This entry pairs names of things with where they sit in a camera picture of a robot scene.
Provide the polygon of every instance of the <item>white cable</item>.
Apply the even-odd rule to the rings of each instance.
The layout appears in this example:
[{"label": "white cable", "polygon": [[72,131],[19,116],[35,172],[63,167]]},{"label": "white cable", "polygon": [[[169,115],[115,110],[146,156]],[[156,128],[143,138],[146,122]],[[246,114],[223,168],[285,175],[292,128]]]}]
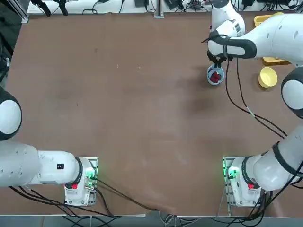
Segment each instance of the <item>white cable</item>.
[{"label": "white cable", "polygon": [[248,110],[248,112],[255,118],[254,113],[248,108],[248,106],[246,107],[246,109]]}]

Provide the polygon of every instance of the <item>green light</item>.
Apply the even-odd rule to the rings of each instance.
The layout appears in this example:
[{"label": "green light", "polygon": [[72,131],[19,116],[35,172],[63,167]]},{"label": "green light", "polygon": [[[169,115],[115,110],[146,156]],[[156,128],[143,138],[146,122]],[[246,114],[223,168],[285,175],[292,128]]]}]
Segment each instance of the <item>green light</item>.
[{"label": "green light", "polygon": [[235,178],[237,176],[238,170],[239,170],[238,167],[230,167],[229,170],[228,170],[229,176]]}]

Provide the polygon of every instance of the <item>brown tabletop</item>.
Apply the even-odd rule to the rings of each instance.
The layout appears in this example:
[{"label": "brown tabletop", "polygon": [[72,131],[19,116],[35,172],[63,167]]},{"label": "brown tabletop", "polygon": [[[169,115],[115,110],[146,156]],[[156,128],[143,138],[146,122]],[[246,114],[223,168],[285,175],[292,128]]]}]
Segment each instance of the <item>brown tabletop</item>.
[{"label": "brown tabletop", "polygon": [[[243,15],[251,30],[256,12]],[[216,215],[222,157],[259,154],[279,137],[233,107],[224,84],[208,84],[201,41],[210,19],[210,13],[32,17],[21,28],[7,84],[23,109],[14,140],[99,157],[100,178],[150,207]],[[240,104],[235,63],[229,88]],[[264,91],[257,83],[261,60],[239,63],[249,107],[290,132],[299,121],[283,103],[280,83],[293,66],[273,67],[278,84]],[[35,188],[63,200],[61,186]],[[103,191],[115,214],[147,212]],[[267,215],[303,217],[299,193],[288,188]],[[0,197],[0,214],[62,213],[7,188]],[[92,209],[104,212],[101,200]],[[220,215],[227,215],[225,201]]]}]

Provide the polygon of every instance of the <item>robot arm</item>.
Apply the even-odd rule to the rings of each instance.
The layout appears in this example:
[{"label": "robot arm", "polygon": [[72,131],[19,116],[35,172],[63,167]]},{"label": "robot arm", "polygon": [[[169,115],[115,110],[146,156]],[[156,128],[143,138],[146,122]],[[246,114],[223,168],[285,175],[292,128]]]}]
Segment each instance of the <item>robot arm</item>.
[{"label": "robot arm", "polygon": [[[276,15],[244,35],[245,26],[229,0],[214,5],[208,41],[208,56],[216,65],[227,58],[274,57],[291,62],[297,68],[281,85],[281,95],[297,116],[303,116],[303,20],[302,14]],[[237,206],[254,206],[261,188],[282,188],[296,174],[303,161],[303,125],[260,155],[236,157],[228,175]]]},{"label": "robot arm", "polygon": [[276,15],[245,35],[238,32],[239,20],[225,20],[211,31],[208,48],[216,57],[274,57],[298,67],[303,65],[302,19],[302,14]]},{"label": "robot arm", "polygon": [[96,202],[97,158],[75,157],[65,151],[38,151],[9,139],[19,130],[19,102],[0,87],[0,187],[64,184],[65,202],[87,206]]}]

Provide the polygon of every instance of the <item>black wire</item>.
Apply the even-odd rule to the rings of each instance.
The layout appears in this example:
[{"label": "black wire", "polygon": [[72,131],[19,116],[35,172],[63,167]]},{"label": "black wire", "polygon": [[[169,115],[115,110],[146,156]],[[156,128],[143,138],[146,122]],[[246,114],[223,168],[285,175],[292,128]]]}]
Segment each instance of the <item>black wire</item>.
[{"label": "black wire", "polygon": [[[247,114],[251,114],[249,111],[247,111],[247,110],[245,110],[245,109],[243,109],[243,108],[241,108],[240,106],[238,106],[233,100],[232,100],[232,98],[231,98],[231,96],[230,96],[230,94],[229,94],[229,91],[228,91],[228,86],[227,86],[227,76],[228,76],[228,68],[229,68],[229,60],[227,61],[227,67],[226,67],[226,79],[225,79],[225,89],[226,89],[226,94],[227,94],[227,97],[228,97],[228,99],[230,100],[230,102],[235,106],[235,107],[237,107],[238,109],[240,109],[240,110],[242,110],[243,112],[245,112],[245,113],[247,113]],[[281,138],[284,138],[284,136],[282,136],[282,135],[280,135],[279,133],[277,133],[276,131],[274,131],[273,129],[271,129],[271,128],[269,128],[267,125],[265,125],[263,122],[261,122],[259,119],[257,119],[257,118],[260,118],[260,119],[262,119],[262,120],[264,120],[264,121],[267,121],[268,123],[270,123],[270,124],[272,124],[273,126],[275,126],[277,129],[279,129],[285,136],[287,136],[287,134],[282,130],[282,129],[280,129],[278,126],[276,126],[274,123],[272,123],[270,120],[268,120],[268,119],[266,119],[266,118],[264,118],[264,117],[262,117],[262,116],[259,116],[259,115],[257,115],[257,114],[254,114],[255,115],[255,119],[259,122],[259,123],[261,123],[262,125],[264,125],[265,127],[267,127],[268,129],[270,129],[271,131],[273,131],[275,134],[277,134],[278,136],[280,136]]]},{"label": "black wire", "polygon": [[111,223],[112,221],[114,221],[116,219],[119,219],[119,218],[121,218],[121,217],[116,217],[115,219],[112,219],[112,220],[110,220],[110,221],[108,221],[108,222],[106,222],[106,223],[104,223],[102,225],[96,226],[96,227],[103,227],[103,226],[106,226],[106,225],[108,226],[109,223]]},{"label": "black wire", "polygon": [[183,2],[184,2],[184,0],[182,0],[181,4],[180,3],[178,4],[178,7],[177,7],[175,13],[177,12],[178,9],[184,9]]},{"label": "black wire", "polygon": [[201,43],[205,43],[205,42],[207,42],[207,41],[209,41],[209,40],[212,40],[212,39],[214,39],[214,38],[216,38],[216,37],[220,37],[220,36],[228,37],[228,35],[223,35],[223,34],[221,34],[221,35],[214,35],[214,36],[212,36],[212,37],[208,37],[207,39],[203,40]]},{"label": "black wire", "polygon": [[74,227],[74,226],[76,226],[79,222],[81,222],[82,221],[82,219],[79,219],[78,221],[76,221],[76,223],[74,223],[71,227]]},{"label": "black wire", "polygon": [[[242,86],[241,86],[241,82],[240,82],[240,76],[239,76],[239,59],[237,58],[237,77],[238,77],[238,83],[239,83],[239,88],[240,88],[240,94],[241,94],[241,99],[243,101],[243,104],[245,105],[246,108],[248,108],[245,100],[244,100],[244,97],[243,97],[243,92],[242,92]],[[270,120],[267,120],[261,116],[258,116],[258,115],[255,115],[257,116],[258,118],[261,118],[262,120],[265,120],[267,121],[268,123],[270,123],[271,125],[273,125],[274,127],[276,127],[280,132],[282,132],[285,136],[287,136],[287,134],[280,128],[278,127],[277,125],[273,124]],[[258,118],[256,118],[256,120],[261,123],[262,125],[264,125],[266,128],[270,129],[272,132],[274,132],[275,134],[277,134],[278,136],[280,136],[281,138],[284,139],[284,136],[280,135],[279,133],[277,133],[275,130],[269,128],[267,125],[265,125],[263,122],[261,122]]]},{"label": "black wire", "polygon": [[92,177],[91,179],[94,179],[94,180],[99,181],[100,183],[104,184],[106,187],[108,187],[108,188],[110,188],[111,190],[115,191],[116,193],[120,194],[120,195],[121,195],[122,197],[124,197],[125,199],[128,199],[128,200],[130,200],[131,202],[133,202],[133,203],[139,205],[140,207],[143,207],[143,208],[145,208],[145,209],[147,209],[147,210],[159,211],[158,209],[151,208],[151,207],[145,206],[145,205],[142,204],[142,203],[139,203],[138,201],[136,201],[136,200],[130,198],[129,196],[123,194],[122,192],[120,192],[120,191],[118,191],[117,189],[113,188],[112,186],[108,185],[108,184],[105,183],[104,181],[101,181],[101,180],[99,180],[99,179],[97,179],[97,178],[94,178],[94,177]]},{"label": "black wire", "polygon": [[155,8],[155,6],[153,5],[152,0],[151,0],[151,5],[152,5],[152,7],[153,7],[153,10],[155,10],[155,11],[156,11],[156,8]]},{"label": "black wire", "polygon": [[80,227],[85,227],[85,226],[83,226],[83,225],[80,225],[80,224],[78,224],[82,219],[80,219],[80,220],[78,220],[78,221],[73,221],[73,220],[70,220],[70,219],[68,219],[67,217],[65,217],[65,216],[62,216],[62,218],[64,218],[64,219],[66,219],[66,220],[68,220],[68,221],[70,221],[70,222],[72,222],[72,223],[74,223],[72,226],[80,226]]},{"label": "black wire", "polygon": [[120,10],[119,10],[119,13],[121,13],[123,3],[124,3],[124,0],[121,0],[121,7],[120,7]]},{"label": "black wire", "polygon": [[290,178],[290,180],[282,187],[282,189],[272,198],[270,199],[264,206],[263,210],[258,213],[258,214],[254,214],[252,215],[252,218],[257,218],[259,217],[263,212],[265,212],[266,208],[285,190],[285,188],[287,186],[289,186],[291,184],[291,182],[297,177],[298,173],[300,172],[301,168],[303,166],[303,160],[301,161],[298,169],[296,170],[295,174]]},{"label": "black wire", "polygon": [[[37,193],[39,196],[35,196],[35,195],[33,195],[33,194],[27,192],[27,191],[24,190],[23,187],[21,187],[21,186],[19,186],[19,188],[21,189],[21,191],[23,191],[25,194],[27,194],[27,195],[29,195],[29,196],[32,196],[32,197],[34,197],[34,198],[44,199],[44,200],[47,200],[47,201],[53,203],[53,200],[49,200],[49,199],[47,199],[46,197],[44,197],[44,196],[38,194],[37,192],[36,192],[36,193]],[[64,209],[62,209],[59,205],[56,205],[56,207],[59,208],[60,210],[62,210],[62,211],[63,211],[65,214],[67,214],[68,216],[71,216],[71,215],[70,215],[69,213],[67,213]],[[87,217],[83,217],[83,218],[82,218],[82,217],[79,217],[79,216],[76,215],[70,208],[68,208],[68,209],[75,215],[75,217],[78,217],[78,218],[80,218],[80,219],[79,219],[77,222],[74,222],[74,221],[68,219],[67,217],[64,217],[64,216],[63,216],[63,218],[65,218],[65,219],[69,220],[70,222],[74,223],[73,226],[74,226],[74,225],[77,225],[77,226],[80,226],[80,227],[84,227],[84,226],[78,224],[78,222],[81,221],[82,219],[86,219]]]},{"label": "black wire", "polygon": [[61,205],[61,206],[65,206],[65,207],[73,207],[73,208],[76,208],[76,209],[80,209],[80,210],[85,210],[85,211],[88,211],[88,212],[92,212],[92,213],[96,213],[96,214],[99,214],[99,215],[104,215],[104,216],[107,216],[109,218],[113,218],[107,214],[104,214],[104,213],[101,213],[101,212],[98,212],[98,211],[95,211],[95,210],[90,210],[90,209],[86,209],[86,208],[83,208],[83,207],[79,207],[79,206],[73,206],[73,205],[70,205],[70,204],[64,204],[64,203],[60,203],[58,202],[58,204],[53,204],[53,203],[50,203],[50,202],[45,202],[45,201],[41,201],[41,200],[38,200],[38,199],[34,199],[32,197],[29,197],[27,195],[24,195],[23,193],[19,192],[17,189],[15,189],[14,187],[9,187],[11,190],[13,190],[14,192],[18,193],[19,195],[21,195],[22,197],[24,198],[27,198],[29,200],[33,200],[33,201],[36,201],[36,202],[40,202],[40,203],[44,203],[44,204],[47,204],[47,205],[53,205],[53,206],[56,206],[56,205]]},{"label": "black wire", "polygon": [[[60,6],[60,5],[58,5],[57,9],[59,8],[59,6]],[[55,11],[51,13],[51,15],[54,14],[54,13],[57,11],[57,9],[55,9]]]},{"label": "black wire", "polygon": [[[42,200],[47,200],[47,201],[49,201],[50,203],[52,203],[53,205],[55,205],[56,207],[58,207],[59,209],[61,209],[61,210],[62,210],[65,214],[67,214],[68,216],[79,218],[80,220],[78,220],[77,222],[74,222],[74,221],[72,221],[72,220],[70,220],[70,219],[68,219],[68,218],[66,218],[66,217],[63,216],[63,218],[65,218],[65,219],[69,220],[70,222],[74,223],[74,225],[83,227],[82,225],[78,224],[78,222],[81,221],[82,219],[87,219],[87,218],[89,218],[89,217],[80,217],[80,216],[76,215],[68,206],[66,206],[66,204],[62,204],[62,203],[60,203],[60,202],[58,202],[58,201],[56,201],[56,200],[48,199],[48,198],[44,197],[43,195],[39,194],[38,192],[36,192],[36,191],[33,190],[33,189],[30,189],[30,190],[31,190],[32,192],[36,193],[38,196],[35,196],[35,195],[31,194],[31,193],[28,193],[28,192],[27,192],[26,190],[24,190],[21,186],[19,186],[19,188],[22,190],[22,192],[24,192],[25,194],[27,194],[27,195],[29,195],[29,196],[31,196],[31,197],[39,198],[39,199],[42,199]],[[59,206],[64,206],[64,207],[67,208],[72,214],[74,214],[74,216],[70,215],[69,213],[67,213],[64,209],[62,209],[62,208],[59,207]],[[92,218],[93,218],[93,219],[97,219],[97,220],[103,222],[103,225],[102,225],[102,226],[106,225],[106,226],[110,227],[110,226],[108,225],[108,223],[111,222],[112,220],[115,220],[115,219],[120,218],[120,217],[116,217],[116,218],[112,217],[113,219],[112,219],[111,221],[109,221],[109,222],[105,222],[104,220],[102,220],[102,219],[100,219],[100,218],[97,218],[97,217],[95,217],[95,216],[92,216]]]},{"label": "black wire", "polygon": [[94,7],[95,7],[97,4],[99,4],[99,3],[101,3],[101,2],[98,0],[98,1],[95,2],[95,4],[93,5],[93,7],[92,7],[91,9],[84,9],[84,10],[82,11],[82,15],[84,14],[85,11],[91,11],[92,14],[98,14],[98,11],[96,11],[96,10],[94,9]]},{"label": "black wire", "polygon": [[268,1],[265,3],[265,6],[260,11],[262,11],[263,9],[265,9],[266,6],[268,6]]},{"label": "black wire", "polygon": [[209,12],[209,11],[207,10],[207,8],[205,8],[204,6],[201,6],[201,8],[203,8],[203,9],[205,9],[207,12]]},{"label": "black wire", "polygon": [[103,201],[105,210],[106,210],[106,212],[108,213],[108,215],[113,217],[114,215],[112,214],[112,212],[110,212],[110,210],[109,210],[109,208],[108,208],[108,206],[107,206],[107,203],[106,203],[106,201],[105,201],[105,198],[104,198],[102,192],[101,192],[98,188],[96,188],[96,192],[98,192],[98,194],[100,195],[100,197],[101,197],[101,199],[102,199],[102,201]]},{"label": "black wire", "polygon": [[303,187],[300,187],[300,186],[297,186],[297,185],[294,185],[294,184],[292,184],[292,186],[295,187],[295,188],[303,189]]},{"label": "black wire", "polygon": [[106,221],[104,221],[104,220],[102,220],[102,219],[100,219],[100,218],[97,218],[97,217],[94,217],[94,219],[96,219],[96,220],[102,222],[104,225],[110,227],[110,225],[108,224],[108,222],[106,222]]},{"label": "black wire", "polygon": [[[32,191],[33,193],[37,194],[38,196],[33,195],[33,194],[27,192],[27,191],[26,191],[23,187],[21,187],[21,186],[19,186],[19,188],[20,188],[20,190],[21,190],[23,193],[25,193],[25,194],[28,195],[28,196],[31,196],[31,197],[34,197],[34,198],[37,198],[37,199],[47,200],[47,201],[49,201],[49,202],[51,202],[51,203],[58,203],[58,204],[60,204],[60,202],[58,202],[58,201],[56,201],[56,200],[50,200],[50,199],[48,199],[48,198],[46,198],[46,197],[40,195],[39,193],[37,193],[36,191],[34,191],[34,190],[32,190],[32,189],[31,189],[31,191]],[[60,210],[62,210],[62,211],[63,211],[65,214],[67,214],[68,216],[71,216],[71,215],[70,215],[69,213],[67,213],[64,209],[62,209],[59,205],[56,205],[56,207],[59,208]],[[74,215],[74,217],[81,218],[81,217],[79,217],[78,215],[76,215],[69,207],[66,207],[66,208]]]}]

